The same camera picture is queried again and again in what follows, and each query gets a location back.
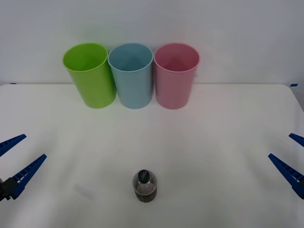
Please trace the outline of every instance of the blue cup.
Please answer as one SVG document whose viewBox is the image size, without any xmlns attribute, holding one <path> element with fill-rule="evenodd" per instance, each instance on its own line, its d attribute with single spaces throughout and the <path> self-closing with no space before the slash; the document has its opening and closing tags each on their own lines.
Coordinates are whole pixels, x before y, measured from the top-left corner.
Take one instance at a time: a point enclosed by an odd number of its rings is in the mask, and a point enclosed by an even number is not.
<svg viewBox="0 0 304 228">
<path fill-rule="evenodd" d="M 123 44 L 108 57 L 121 103 L 132 109 L 145 107 L 152 99 L 153 52 L 145 45 Z"/>
</svg>

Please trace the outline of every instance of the bottle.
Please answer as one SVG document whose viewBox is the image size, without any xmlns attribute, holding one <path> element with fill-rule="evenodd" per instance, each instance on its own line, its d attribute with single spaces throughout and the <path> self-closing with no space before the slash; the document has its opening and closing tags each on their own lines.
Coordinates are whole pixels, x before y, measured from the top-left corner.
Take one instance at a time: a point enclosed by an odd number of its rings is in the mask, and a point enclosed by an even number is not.
<svg viewBox="0 0 304 228">
<path fill-rule="evenodd" d="M 136 197 L 144 203 L 151 202 L 157 192 L 155 175 L 148 170 L 140 170 L 133 177 L 133 189 Z"/>
</svg>

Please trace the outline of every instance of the black bottle cap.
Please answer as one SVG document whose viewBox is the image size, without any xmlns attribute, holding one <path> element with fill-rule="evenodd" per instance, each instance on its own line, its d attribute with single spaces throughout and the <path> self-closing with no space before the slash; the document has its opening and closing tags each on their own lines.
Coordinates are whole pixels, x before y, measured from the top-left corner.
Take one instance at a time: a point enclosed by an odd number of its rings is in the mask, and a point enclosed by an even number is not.
<svg viewBox="0 0 304 228">
<path fill-rule="evenodd" d="M 140 170 L 138 172 L 138 181 L 141 183 L 141 184 L 146 184 L 148 183 L 150 180 L 150 173 L 149 171 L 147 170 Z"/>
</svg>

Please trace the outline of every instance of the white table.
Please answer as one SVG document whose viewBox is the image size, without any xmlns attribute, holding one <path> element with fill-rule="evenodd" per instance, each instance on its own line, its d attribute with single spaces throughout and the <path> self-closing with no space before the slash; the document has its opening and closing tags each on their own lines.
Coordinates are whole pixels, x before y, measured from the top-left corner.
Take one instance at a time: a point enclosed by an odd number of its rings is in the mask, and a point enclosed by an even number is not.
<svg viewBox="0 0 304 228">
<path fill-rule="evenodd" d="M 118 97 L 86 107 L 73 85 L 0 86 L 0 142 L 27 138 L 0 158 L 5 180 L 45 153 L 1 228 L 299 228 L 303 201 L 268 159 L 304 173 L 304 113 L 284 85 L 195 85 L 187 106 Z M 132 177 L 156 174 L 154 201 Z"/>
</svg>

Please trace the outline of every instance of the green cup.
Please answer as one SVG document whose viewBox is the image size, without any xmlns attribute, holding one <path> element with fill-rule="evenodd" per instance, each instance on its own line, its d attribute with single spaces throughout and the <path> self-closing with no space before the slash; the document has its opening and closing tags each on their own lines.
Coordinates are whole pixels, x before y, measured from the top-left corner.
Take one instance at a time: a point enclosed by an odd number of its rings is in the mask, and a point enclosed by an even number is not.
<svg viewBox="0 0 304 228">
<path fill-rule="evenodd" d="M 91 108 L 106 107 L 116 97 L 114 79 L 107 58 L 108 50 L 95 43 L 72 47 L 63 56 L 63 65 L 83 101 Z"/>
</svg>

